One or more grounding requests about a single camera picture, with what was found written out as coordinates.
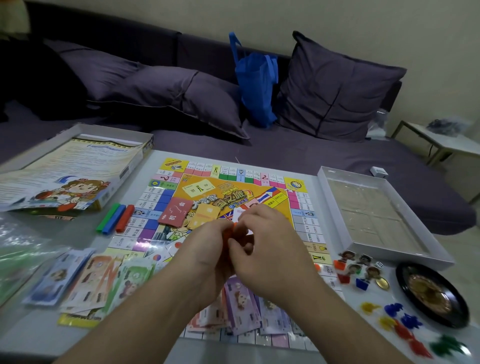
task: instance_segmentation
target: sofa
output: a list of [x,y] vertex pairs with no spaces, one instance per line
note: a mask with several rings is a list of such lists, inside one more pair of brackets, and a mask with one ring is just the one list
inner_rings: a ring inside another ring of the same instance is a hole
[[[80,44],[144,65],[177,66],[237,82],[227,43],[56,5],[28,2],[27,6],[34,37]],[[247,54],[253,51],[243,50]],[[289,56],[277,56],[279,83],[274,86],[272,99],[287,76],[290,62]],[[392,85],[381,108],[390,111],[401,86],[401,82]],[[321,166],[362,174],[370,174],[372,166],[382,167],[391,185],[432,233],[457,234],[476,223],[475,210],[446,184],[439,172],[389,138],[339,142],[278,124],[259,128],[245,120],[243,128],[250,139],[239,139],[172,109],[166,109],[161,118],[135,111],[113,116],[104,110],[92,110],[87,118],[42,121],[12,100],[6,104],[5,112],[8,121],[0,123],[0,163],[77,122],[108,125],[153,133],[154,149],[265,168],[316,175]]]

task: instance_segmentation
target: floor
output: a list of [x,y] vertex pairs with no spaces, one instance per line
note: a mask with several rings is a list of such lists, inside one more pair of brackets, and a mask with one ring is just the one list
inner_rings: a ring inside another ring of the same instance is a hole
[[472,320],[480,324],[480,228],[435,237],[456,260],[453,267],[440,273],[458,289],[467,301]]

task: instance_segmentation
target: blue bag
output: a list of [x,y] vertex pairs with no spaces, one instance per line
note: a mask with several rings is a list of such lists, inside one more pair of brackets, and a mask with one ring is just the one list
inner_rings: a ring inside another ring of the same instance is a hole
[[253,118],[262,127],[268,127],[276,120],[272,112],[272,89],[278,83],[277,57],[251,53],[239,60],[237,44],[241,46],[241,43],[234,32],[229,38],[241,100]]

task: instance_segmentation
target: box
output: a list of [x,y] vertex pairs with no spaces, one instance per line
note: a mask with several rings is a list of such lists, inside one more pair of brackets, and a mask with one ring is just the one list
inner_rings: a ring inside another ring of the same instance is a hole
[[115,191],[117,191],[125,182],[131,172],[138,166],[147,152],[152,149],[153,134],[110,128],[107,126],[78,123],[73,127],[60,132],[53,138],[45,140],[44,142],[37,144],[36,146],[1,164],[0,173],[21,170],[80,134],[104,137],[117,141],[131,141],[138,143],[139,145],[144,145],[143,148],[136,153],[133,159],[131,159],[129,164],[121,171],[121,173],[116,175],[115,182],[110,183],[108,187],[102,191],[102,195],[88,207],[89,209],[101,209],[107,204]]
[[370,173],[372,174],[373,177],[377,178],[387,178],[388,173],[380,167],[372,167],[370,168]]
[[435,270],[455,264],[387,180],[328,167],[317,176],[344,250]]

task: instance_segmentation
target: red card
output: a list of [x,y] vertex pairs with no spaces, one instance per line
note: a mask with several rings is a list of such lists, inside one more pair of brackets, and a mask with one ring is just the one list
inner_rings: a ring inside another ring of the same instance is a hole
[[158,222],[162,224],[175,226],[179,228],[182,226],[185,216],[190,211],[193,206],[192,200],[187,200],[185,198],[172,197],[168,203],[165,211],[162,213],[162,216],[158,219]]

